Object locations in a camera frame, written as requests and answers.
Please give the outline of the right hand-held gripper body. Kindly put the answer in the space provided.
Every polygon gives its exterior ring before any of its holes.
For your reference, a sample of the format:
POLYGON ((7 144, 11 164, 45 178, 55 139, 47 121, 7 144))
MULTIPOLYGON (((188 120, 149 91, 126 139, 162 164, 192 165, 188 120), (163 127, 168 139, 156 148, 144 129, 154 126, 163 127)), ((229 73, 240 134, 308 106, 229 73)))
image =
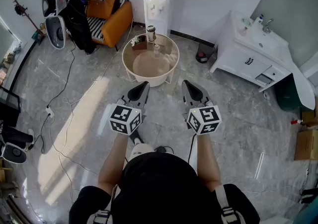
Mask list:
POLYGON ((209 98, 203 98, 199 102, 187 102, 183 118, 188 129, 192 129, 196 135, 213 133, 222 122, 221 114, 217 105, 214 105, 209 98))

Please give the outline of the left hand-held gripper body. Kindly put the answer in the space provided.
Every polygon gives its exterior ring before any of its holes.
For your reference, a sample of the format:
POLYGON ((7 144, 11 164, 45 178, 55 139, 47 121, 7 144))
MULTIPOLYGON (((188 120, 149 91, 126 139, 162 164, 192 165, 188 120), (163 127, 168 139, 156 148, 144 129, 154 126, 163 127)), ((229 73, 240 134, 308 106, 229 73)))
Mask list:
POLYGON ((108 123, 114 132, 131 135, 145 119, 144 107, 139 107, 138 102, 129 101, 122 95, 116 103, 110 105, 108 123))

